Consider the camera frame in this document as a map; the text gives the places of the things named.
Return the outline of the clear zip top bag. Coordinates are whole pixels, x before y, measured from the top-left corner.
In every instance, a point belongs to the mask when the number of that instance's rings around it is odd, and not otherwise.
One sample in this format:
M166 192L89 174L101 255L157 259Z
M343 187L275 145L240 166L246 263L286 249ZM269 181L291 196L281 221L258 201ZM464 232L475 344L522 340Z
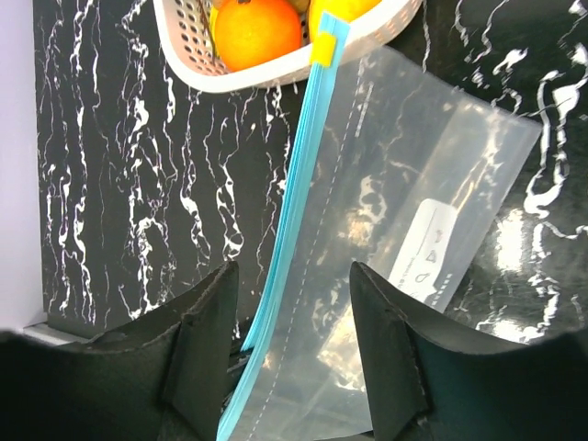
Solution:
M251 356L220 440L368 431L351 265L442 311L540 133L389 47L349 55L353 31L330 14L319 30L266 284L243 342Z

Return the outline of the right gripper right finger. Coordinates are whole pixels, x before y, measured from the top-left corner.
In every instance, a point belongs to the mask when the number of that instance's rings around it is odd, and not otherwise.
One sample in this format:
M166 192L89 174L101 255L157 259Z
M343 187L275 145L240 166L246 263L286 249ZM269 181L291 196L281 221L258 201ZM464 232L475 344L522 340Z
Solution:
M476 331L350 268L378 440L584 440L587 332L531 345Z

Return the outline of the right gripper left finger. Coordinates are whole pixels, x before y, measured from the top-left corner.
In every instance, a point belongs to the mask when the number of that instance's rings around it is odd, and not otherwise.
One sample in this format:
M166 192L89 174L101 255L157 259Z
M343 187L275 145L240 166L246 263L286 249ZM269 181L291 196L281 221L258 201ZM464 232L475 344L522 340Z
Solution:
M213 440L239 267L85 343L1 334L4 440Z

